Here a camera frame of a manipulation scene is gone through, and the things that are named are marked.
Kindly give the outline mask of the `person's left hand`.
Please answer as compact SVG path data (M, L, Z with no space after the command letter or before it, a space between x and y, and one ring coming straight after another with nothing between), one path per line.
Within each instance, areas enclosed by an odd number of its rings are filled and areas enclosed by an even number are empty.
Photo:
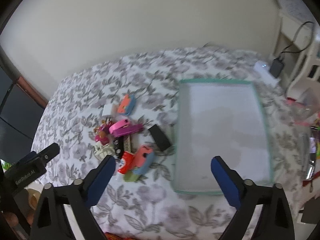
M21 213L23 214L24 218L27 220L28 224L30 226L32 226L33 221L34 221L35 210L29 205L29 202L27 200L22 201L22 202L18 202L17 207L21 211ZM1 208L2 208L3 216L4 216L5 220L7 221L7 223L9 224L9 226L11 228L16 227L19 224L19 218L13 212L13 210L14 210L13 205L7 206L5 204L1 204Z

